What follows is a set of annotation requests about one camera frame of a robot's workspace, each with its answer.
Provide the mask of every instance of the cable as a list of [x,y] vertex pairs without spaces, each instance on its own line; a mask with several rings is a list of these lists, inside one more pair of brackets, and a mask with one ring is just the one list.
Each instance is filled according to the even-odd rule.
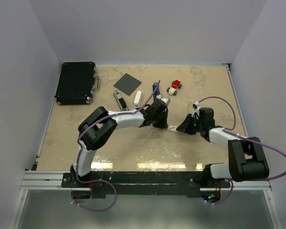
[[221,181],[219,181],[219,185],[216,185],[216,189],[215,189],[215,192],[213,194],[216,193],[217,189],[220,192],[220,190],[221,190]]
[[[209,96],[209,97],[206,97],[206,98],[204,98],[204,99],[202,99],[202,100],[200,100],[200,101],[198,101],[198,102],[201,103],[202,101],[204,101],[204,100],[206,100],[206,99],[211,99],[211,98],[220,99],[220,100],[226,102],[226,103],[229,105],[229,107],[231,108],[232,112],[233,112],[233,117],[234,117],[233,127],[232,127],[232,128],[224,128],[223,131],[224,131],[225,133],[230,134],[230,135],[232,135],[232,136],[234,136],[234,137],[238,137],[238,138],[243,139],[243,140],[245,140],[245,141],[248,141],[248,142],[251,142],[251,143],[254,143],[254,144],[258,144],[258,145],[260,145],[260,146],[264,146],[264,147],[266,147],[266,148],[272,149],[272,150],[278,152],[279,154],[283,155],[283,156],[286,158],[286,153],[284,153],[283,151],[281,151],[281,150],[278,149],[278,148],[275,148],[275,147],[270,146],[270,145],[268,145],[268,144],[261,143],[261,142],[257,142],[257,141],[248,139],[248,138],[246,138],[246,137],[240,136],[240,135],[238,135],[238,134],[234,134],[234,133],[232,133],[232,132],[227,131],[227,130],[232,131],[232,130],[235,129],[235,126],[236,126],[236,115],[235,115],[235,111],[234,111],[233,107],[231,106],[231,104],[230,104],[227,100],[225,100],[225,99],[223,99],[223,98],[221,98],[221,97],[218,97],[218,96]],[[279,174],[279,175],[276,175],[276,176],[274,176],[274,177],[268,177],[268,178],[262,179],[262,180],[263,180],[263,181],[270,181],[270,180],[274,180],[274,179],[281,178],[281,177],[283,177],[283,176],[285,176],[285,175],[286,175],[286,171],[283,172],[283,173],[281,173],[281,174]],[[222,203],[223,201],[225,201],[225,200],[231,195],[232,190],[233,190],[233,182],[232,182],[232,180],[231,180],[230,182],[231,182],[231,190],[230,190],[230,192],[228,193],[228,195],[227,195],[225,198],[223,198],[222,200],[219,200],[218,202],[213,203],[214,205],[215,205],[215,204]]]
[[233,191],[233,181],[229,180],[229,182],[231,183],[231,189],[230,189],[228,195],[226,195],[224,198],[220,199],[219,201],[217,201],[215,203],[210,203],[210,204],[217,205],[217,204],[220,204],[220,203],[224,202],[226,199],[229,198],[229,196],[232,194],[232,191]]
[[231,179],[229,179],[229,182],[231,183],[231,189],[230,189],[230,191],[229,191],[229,193],[224,197],[224,198],[222,198],[222,199],[220,199],[219,201],[217,201],[217,202],[208,202],[207,200],[205,200],[204,202],[205,203],[207,203],[207,204],[210,204],[210,205],[217,205],[217,204],[220,204],[220,203],[222,203],[222,202],[224,202],[226,199],[228,199],[229,198],[229,196],[232,194],[232,191],[233,191],[233,181],[231,180]]
[[[231,132],[229,132],[229,131],[227,131],[227,130],[225,130],[225,129],[224,129],[223,131],[224,131],[225,133],[227,133],[227,134],[230,134],[230,135],[232,135],[232,136],[234,136],[234,137],[243,139],[243,140],[245,140],[245,141],[247,141],[247,142],[251,142],[251,143],[254,143],[254,144],[258,144],[258,145],[260,145],[260,146],[264,146],[264,147],[266,147],[266,148],[268,148],[268,149],[272,149],[272,150],[278,152],[280,155],[283,155],[283,156],[286,158],[286,153],[284,153],[283,151],[281,151],[281,150],[278,149],[278,148],[275,148],[275,147],[270,146],[270,145],[268,145],[268,144],[261,143],[261,142],[257,142],[257,141],[254,141],[254,140],[245,138],[245,137],[243,137],[243,136],[240,136],[240,135],[231,133]],[[267,180],[267,181],[269,181],[269,180],[274,180],[274,179],[278,179],[278,178],[280,178],[280,177],[283,177],[283,176],[285,176],[285,175],[286,175],[286,171],[285,171],[284,173],[281,173],[281,174],[276,175],[276,176],[274,176],[274,177],[268,177],[268,178],[263,179],[263,180]]]
[[223,99],[223,98],[221,98],[221,97],[218,97],[218,96],[209,96],[209,97],[206,97],[206,98],[204,98],[204,99],[202,99],[202,100],[200,100],[200,101],[198,101],[198,102],[201,103],[202,101],[207,100],[207,99],[220,99],[220,100],[224,101],[226,104],[229,105],[229,107],[231,108],[231,110],[232,110],[232,112],[233,112],[234,124],[233,124],[233,127],[232,127],[232,128],[226,128],[226,129],[227,129],[227,130],[234,130],[235,127],[236,127],[236,114],[235,114],[235,111],[234,111],[232,105],[231,105],[228,101],[226,101],[225,99]]
[[88,184],[88,183],[94,183],[94,182],[104,182],[104,183],[110,185],[110,186],[113,188],[113,190],[114,190],[114,200],[113,200],[113,202],[112,202],[112,204],[111,204],[110,206],[108,206],[108,207],[106,207],[106,208],[103,208],[103,209],[95,209],[95,208],[90,208],[90,207],[81,205],[81,204],[75,202],[74,199],[73,199],[73,197],[71,196],[72,203],[76,204],[77,206],[79,206],[79,207],[81,207],[81,208],[84,208],[84,209],[87,209],[87,210],[90,210],[90,211],[106,211],[106,210],[110,209],[110,208],[115,204],[116,199],[117,199],[117,192],[116,192],[116,189],[115,189],[115,187],[113,186],[112,183],[110,183],[110,182],[108,182],[108,181],[106,181],[106,180],[89,180],[89,181],[81,181],[81,180],[80,180],[80,177],[79,177],[79,175],[78,175],[78,163],[79,163],[79,161],[80,161],[80,157],[81,157],[82,150],[83,150],[83,145],[81,144],[81,139],[82,139],[82,137],[83,137],[90,129],[92,129],[92,128],[93,128],[95,125],[97,125],[98,123],[100,123],[100,122],[106,120],[107,118],[114,117],[114,116],[120,116],[120,115],[126,115],[126,114],[127,114],[127,115],[133,115],[133,114],[138,113],[139,111],[141,111],[141,110],[147,105],[147,103],[150,101],[150,99],[152,98],[153,94],[156,93],[156,91],[157,91],[158,88],[159,88],[159,85],[160,85],[160,80],[158,81],[158,85],[155,87],[153,93],[149,96],[149,98],[147,99],[147,101],[146,101],[138,110],[136,110],[135,112],[119,112],[119,113],[117,113],[117,114],[110,114],[110,115],[108,115],[108,116],[106,116],[106,117],[103,117],[103,118],[101,118],[100,120],[96,121],[95,123],[93,123],[91,126],[89,126],[85,131],[83,131],[83,132],[80,134],[80,136],[79,136],[78,139],[77,139],[77,143],[78,143],[78,144],[80,145],[80,147],[81,147],[80,150],[79,150],[79,152],[78,152],[77,158],[76,158],[76,164],[77,164],[77,166],[76,166],[75,174],[76,174],[76,179],[77,179],[77,181],[78,181],[79,183],[82,183],[82,184]]

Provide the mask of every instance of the metal frame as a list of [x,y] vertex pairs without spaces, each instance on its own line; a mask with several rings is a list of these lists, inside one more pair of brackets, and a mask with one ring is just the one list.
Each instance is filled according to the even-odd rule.
[[[237,104],[237,108],[239,110],[239,114],[241,117],[241,121],[245,130],[245,134],[248,135],[246,126],[245,126],[245,122],[244,122],[244,117],[243,114],[241,112],[241,107],[239,105],[239,101],[237,98],[237,94],[235,92],[235,87],[233,84],[233,79],[231,76],[231,72],[230,72],[230,68],[229,65],[227,64],[223,64],[223,66],[225,66],[227,68],[227,73],[229,75],[230,78],[230,82],[231,82],[231,86],[233,89],[233,93],[235,96],[235,100],[236,100],[236,104]],[[36,158],[36,163],[38,162],[40,153],[41,153],[41,148],[43,145],[43,141],[45,138],[45,134],[48,128],[48,124],[50,121],[50,117],[51,117],[51,113],[52,113],[52,109],[49,113],[49,117],[47,119],[47,123],[45,126],[45,130],[43,133],[43,137],[41,140],[41,145],[39,147],[38,153],[37,153],[37,158]],[[15,205],[15,209],[10,221],[10,225],[9,225],[9,229],[17,229],[19,222],[20,222],[20,218],[21,218],[21,214],[23,211],[23,207],[26,201],[26,197],[28,194],[29,190],[90,190],[89,188],[62,188],[61,187],[61,181],[62,181],[62,176],[63,173],[68,172],[68,171],[25,171],[24,176],[23,176],[23,180],[20,186],[20,192],[16,201],[16,205]],[[214,191],[214,188],[201,188],[201,191]],[[244,181],[244,182],[238,182],[238,183],[234,183],[234,190],[235,191],[244,191],[244,190],[263,190],[264,191],[264,195],[265,195],[265,199],[267,202],[267,206],[268,206],[268,210],[274,225],[275,229],[281,229],[282,228],[282,223],[273,199],[273,194],[272,194],[272,189],[270,186],[270,182],[268,181],[259,181],[259,182],[254,182],[254,181]]]

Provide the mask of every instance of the red lego brick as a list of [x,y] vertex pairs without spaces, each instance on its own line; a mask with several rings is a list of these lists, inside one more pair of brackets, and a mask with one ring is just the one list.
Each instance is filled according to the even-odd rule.
[[172,88],[177,89],[180,83],[181,82],[179,80],[175,80],[174,83],[172,84]]

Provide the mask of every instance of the glass panel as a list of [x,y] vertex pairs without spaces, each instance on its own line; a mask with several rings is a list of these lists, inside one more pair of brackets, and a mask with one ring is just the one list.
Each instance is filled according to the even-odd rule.
[[[70,191],[30,190],[19,229],[272,229],[263,191],[234,191],[218,206],[184,196],[118,196],[105,212],[91,212],[70,204]],[[89,207],[110,205],[89,199]]]

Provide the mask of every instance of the gray lego baseplate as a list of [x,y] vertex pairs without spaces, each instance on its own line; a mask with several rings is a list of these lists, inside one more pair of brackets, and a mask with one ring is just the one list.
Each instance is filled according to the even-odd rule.
[[119,89],[121,92],[124,92],[126,95],[131,95],[141,83],[141,81],[126,73],[118,82],[115,83],[114,87]]

